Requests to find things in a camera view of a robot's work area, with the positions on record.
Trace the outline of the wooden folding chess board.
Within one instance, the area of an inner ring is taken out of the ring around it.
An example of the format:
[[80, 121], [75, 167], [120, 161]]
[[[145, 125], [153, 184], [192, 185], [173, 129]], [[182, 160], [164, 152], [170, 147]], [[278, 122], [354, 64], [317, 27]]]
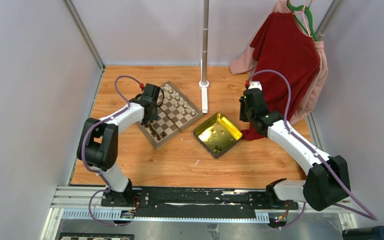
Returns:
[[158, 104], [162, 104], [158, 109], [158, 120], [136, 125], [154, 149], [159, 149], [167, 142], [183, 133], [195, 122], [200, 120], [203, 112], [171, 81], [162, 84], [161, 89], [164, 95], [159, 96]]

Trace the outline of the gold metal tray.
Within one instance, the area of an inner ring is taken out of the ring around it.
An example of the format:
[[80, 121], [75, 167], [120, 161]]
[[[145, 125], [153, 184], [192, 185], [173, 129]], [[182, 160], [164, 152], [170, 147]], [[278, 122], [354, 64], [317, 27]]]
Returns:
[[194, 138], [215, 160], [220, 159], [242, 138], [241, 131], [221, 112], [216, 112], [193, 130]]

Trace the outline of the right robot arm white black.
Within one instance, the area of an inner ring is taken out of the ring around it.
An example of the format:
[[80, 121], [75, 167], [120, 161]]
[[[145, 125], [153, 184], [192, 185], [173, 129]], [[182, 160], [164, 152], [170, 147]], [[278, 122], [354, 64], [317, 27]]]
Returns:
[[240, 120], [249, 122], [254, 130], [281, 146], [304, 170], [306, 180], [278, 179], [266, 186], [266, 204], [278, 209], [285, 201], [309, 204], [322, 211], [350, 195], [347, 161], [317, 149], [298, 134], [277, 111], [269, 111], [259, 88], [243, 92]]

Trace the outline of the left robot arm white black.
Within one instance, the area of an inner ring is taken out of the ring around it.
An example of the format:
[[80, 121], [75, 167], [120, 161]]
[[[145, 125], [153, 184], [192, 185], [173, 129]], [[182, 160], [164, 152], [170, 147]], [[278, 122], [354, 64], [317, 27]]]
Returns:
[[157, 120], [158, 108], [162, 105], [159, 97], [164, 96], [161, 87], [146, 84], [142, 92], [127, 101], [114, 113], [96, 119], [88, 118], [83, 125], [77, 158], [85, 168], [98, 175], [105, 183], [105, 193], [111, 194], [120, 206], [129, 206], [134, 197], [132, 182], [116, 164], [119, 135], [128, 127]]

